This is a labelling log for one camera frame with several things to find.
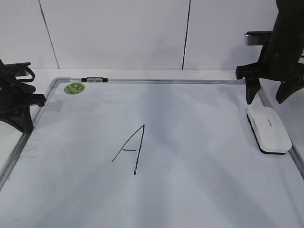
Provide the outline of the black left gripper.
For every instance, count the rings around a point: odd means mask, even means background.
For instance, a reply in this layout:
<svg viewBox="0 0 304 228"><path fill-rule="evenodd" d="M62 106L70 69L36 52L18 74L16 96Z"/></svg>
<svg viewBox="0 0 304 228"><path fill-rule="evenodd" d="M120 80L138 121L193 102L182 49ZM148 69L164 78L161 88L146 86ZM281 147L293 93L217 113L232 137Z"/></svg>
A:
<svg viewBox="0 0 304 228"><path fill-rule="evenodd" d="M33 131L30 106L43 107L46 98L36 94L36 88L30 83L22 83L18 79L31 78L30 75L14 79L5 71L4 63L0 63L0 120L22 133Z"/></svg>

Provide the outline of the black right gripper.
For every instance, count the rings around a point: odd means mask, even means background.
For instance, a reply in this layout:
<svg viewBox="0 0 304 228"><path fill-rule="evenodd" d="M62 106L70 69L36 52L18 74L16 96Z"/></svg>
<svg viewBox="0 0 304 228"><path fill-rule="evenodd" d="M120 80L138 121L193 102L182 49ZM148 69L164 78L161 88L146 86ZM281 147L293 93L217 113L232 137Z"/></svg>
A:
<svg viewBox="0 0 304 228"><path fill-rule="evenodd" d="M304 49L302 38L270 38L268 44L262 45L257 62L237 66L236 78L246 78L246 102L252 104L260 90L259 78L285 81L279 86L276 100L283 103L289 96L303 89L304 81L291 81L304 76L304 65L298 61Z"/></svg>

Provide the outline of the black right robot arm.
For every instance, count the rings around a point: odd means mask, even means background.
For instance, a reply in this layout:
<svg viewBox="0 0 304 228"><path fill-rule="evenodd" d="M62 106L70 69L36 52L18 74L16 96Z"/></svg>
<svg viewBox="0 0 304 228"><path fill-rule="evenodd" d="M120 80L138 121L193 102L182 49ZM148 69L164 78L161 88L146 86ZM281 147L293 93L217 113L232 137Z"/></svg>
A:
<svg viewBox="0 0 304 228"><path fill-rule="evenodd" d="M280 82L276 93L278 103L304 87L304 66L299 63L304 51L304 2L276 1L278 15L272 31L248 31L248 46L261 45L257 62L238 66L236 78L246 83L246 102L251 104L261 88L259 80Z"/></svg>

